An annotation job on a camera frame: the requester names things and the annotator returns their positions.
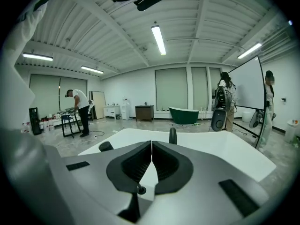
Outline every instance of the wall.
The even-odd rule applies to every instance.
[[[99,77],[94,77],[87,74],[80,74],[77,72],[58,70],[56,68],[49,67],[36,67],[36,66],[15,66],[17,72],[21,76],[21,78],[26,82],[29,86],[30,76],[31,74],[38,75],[51,75],[51,76],[62,76],[62,77],[71,77],[78,79],[86,79],[87,80],[87,92],[89,91],[103,91],[103,85]],[[29,114],[27,115],[24,122],[30,121]]]
[[[226,72],[229,72],[231,69],[233,69],[226,65],[214,64],[193,64],[192,67],[220,68],[221,71]],[[145,102],[147,102],[147,104],[149,105],[154,105],[155,118],[171,118],[171,115],[168,111],[156,111],[155,70],[168,68],[187,68],[188,108],[193,109],[193,84],[191,66],[181,64],[150,67],[102,80],[106,103],[121,104],[122,98],[125,97],[129,100],[131,105],[130,116],[135,117],[135,106],[143,105]],[[209,97],[211,97],[209,73],[208,81]],[[240,117],[241,112],[244,110],[244,108],[239,108],[235,116]],[[211,116],[211,99],[209,99],[209,111],[207,112],[207,118],[211,118]]]
[[[285,130],[288,120],[300,120],[300,55],[294,52],[262,64],[262,70],[264,74],[271,70],[275,77],[273,101],[277,117],[273,126]],[[281,98],[286,98],[286,103],[283,103]],[[300,136],[300,125],[298,127],[297,135]]]

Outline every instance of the white vanity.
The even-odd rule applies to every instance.
[[[104,118],[114,117],[114,119],[116,119],[116,115],[121,114],[119,105],[104,106],[103,110],[104,110]]]

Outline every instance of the fluorescent light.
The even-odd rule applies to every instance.
[[[31,53],[23,53],[23,57],[41,59],[41,60],[46,60],[46,61],[53,61],[53,57],[37,55],[37,54],[31,54]]]
[[[247,56],[249,53],[255,51],[257,48],[261,47],[262,45],[260,43],[254,45],[253,47],[251,47],[249,50],[245,51],[243,54],[241,54],[240,56],[238,56],[238,59],[242,59],[243,57]]]
[[[163,41],[163,36],[161,35],[160,32],[160,27],[159,26],[154,26],[151,28],[153,35],[155,37],[156,43],[158,45],[159,51],[161,55],[166,55],[167,53],[165,52],[165,45]]]
[[[96,70],[96,69],[93,69],[93,68],[90,68],[90,67],[81,66],[81,68],[85,69],[85,70],[89,70],[89,71],[95,72],[95,73],[101,73],[101,74],[104,73],[104,72],[102,72],[100,70]]]

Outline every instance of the bathtub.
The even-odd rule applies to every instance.
[[[194,124],[197,122],[199,110],[169,107],[170,113],[177,124]]]

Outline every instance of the concrete floor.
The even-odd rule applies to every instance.
[[[260,125],[256,128],[250,129],[249,123],[244,123],[241,120],[235,120],[239,125],[259,134]],[[168,132],[172,127],[171,120],[154,120],[138,121],[135,120],[114,120],[107,118],[90,121],[90,135],[85,138],[80,138],[80,134],[76,134],[74,138],[63,137],[61,127],[57,127],[54,131],[49,133],[42,133],[36,136],[44,144],[56,147],[62,157],[76,156],[79,153],[87,150],[88,148],[96,145],[100,141],[112,136],[124,128],[137,128],[143,130],[163,131]],[[199,121],[197,126],[180,126],[174,124],[177,132],[208,132],[210,129],[210,121]],[[245,140],[250,145],[255,145],[255,138],[242,128],[234,125],[233,133]],[[270,159],[277,167],[276,169],[260,184],[265,188],[270,196],[274,196],[279,191],[287,188],[293,181],[295,171],[299,169],[299,149],[293,147],[291,144],[286,143],[284,134],[272,130],[268,145],[264,148],[264,155]]]

